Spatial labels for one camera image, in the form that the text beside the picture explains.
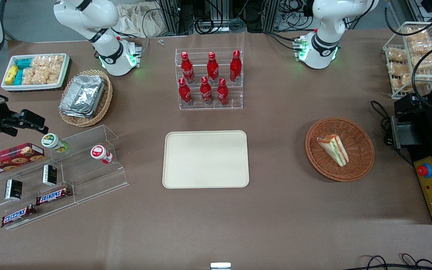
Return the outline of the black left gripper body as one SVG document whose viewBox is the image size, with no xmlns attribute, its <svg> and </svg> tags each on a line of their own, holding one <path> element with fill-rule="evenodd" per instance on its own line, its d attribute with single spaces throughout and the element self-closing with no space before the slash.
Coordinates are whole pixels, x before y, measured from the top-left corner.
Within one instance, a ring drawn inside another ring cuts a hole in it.
<svg viewBox="0 0 432 270">
<path fill-rule="evenodd" d="M 418 113 L 432 113 L 432 94 L 422 96 L 422 100 L 417 97 L 415 93 L 408 94 L 410 109 L 407 115 L 414 115 Z"/>
</svg>

